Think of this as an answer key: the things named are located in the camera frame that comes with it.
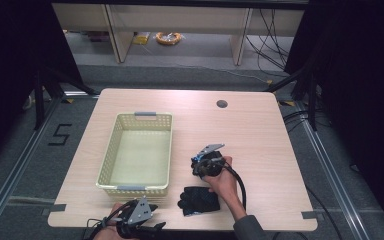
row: handheld controller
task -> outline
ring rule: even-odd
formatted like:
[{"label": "handheld controller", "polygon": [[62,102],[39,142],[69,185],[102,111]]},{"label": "handheld controller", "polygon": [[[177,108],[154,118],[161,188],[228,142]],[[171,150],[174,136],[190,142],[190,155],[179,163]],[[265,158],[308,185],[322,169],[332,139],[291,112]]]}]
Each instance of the handheld controller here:
[{"label": "handheld controller", "polygon": [[219,175],[226,163],[221,153],[216,151],[222,147],[224,147],[224,144],[207,145],[195,157],[191,158],[192,174],[201,178]]}]

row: plastic basket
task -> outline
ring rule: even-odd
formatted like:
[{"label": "plastic basket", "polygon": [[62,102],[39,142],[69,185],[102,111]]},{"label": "plastic basket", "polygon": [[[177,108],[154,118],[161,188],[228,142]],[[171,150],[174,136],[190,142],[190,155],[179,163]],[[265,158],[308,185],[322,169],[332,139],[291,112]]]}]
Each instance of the plastic basket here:
[{"label": "plastic basket", "polygon": [[108,194],[167,194],[173,117],[170,113],[118,114],[96,186]]}]

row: basket handle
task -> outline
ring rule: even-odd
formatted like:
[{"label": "basket handle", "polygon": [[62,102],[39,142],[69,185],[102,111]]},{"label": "basket handle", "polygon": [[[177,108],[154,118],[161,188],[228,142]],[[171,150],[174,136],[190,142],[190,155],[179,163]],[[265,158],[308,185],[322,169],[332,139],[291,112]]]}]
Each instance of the basket handle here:
[{"label": "basket handle", "polygon": [[117,186],[117,190],[121,191],[145,191],[145,186]]},{"label": "basket handle", "polygon": [[156,112],[135,112],[136,120],[157,120]]}]

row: black cloth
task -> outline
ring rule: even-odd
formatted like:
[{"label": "black cloth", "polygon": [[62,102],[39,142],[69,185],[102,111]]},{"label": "black cloth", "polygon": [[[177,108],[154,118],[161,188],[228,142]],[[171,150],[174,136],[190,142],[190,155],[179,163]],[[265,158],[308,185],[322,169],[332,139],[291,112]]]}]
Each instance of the black cloth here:
[{"label": "black cloth", "polygon": [[208,187],[185,187],[177,205],[184,216],[220,210],[217,194],[210,192]]},{"label": "black cloth", "polygon": [[245,216],[233,225],[238,240],[262,240],[267,239],[263,228],[254,215]]}]

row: wooden table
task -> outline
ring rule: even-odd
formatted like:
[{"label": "wooden table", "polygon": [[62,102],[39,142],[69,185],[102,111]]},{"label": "wooden table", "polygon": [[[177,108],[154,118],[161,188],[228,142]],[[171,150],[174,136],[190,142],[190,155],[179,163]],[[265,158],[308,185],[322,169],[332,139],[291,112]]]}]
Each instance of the wooden table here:
[{"label": "wooden table", "polygon": [[[218,107],[219,100],[228,106]],[[85,227],[89,218],[108,216],[117,199],[95,182],[116,115],[135,111],[173,114],[168,195],[146,224],[164,221],[166,230],[233,229],[223,200],[221,211],[192,217],[184,217],[177,206],[184,187],[207,186],[192,175],[190,158],[207,144],[224,143],[221,153],[233,157],[233,168],[245,184],[247,212],[263,229],[317,228],[316,219],[302,217],[313,208],[273,94],[139,89],[102,91],[55,202],[66,204],[65,211],[50,214],[51,226]]]}]

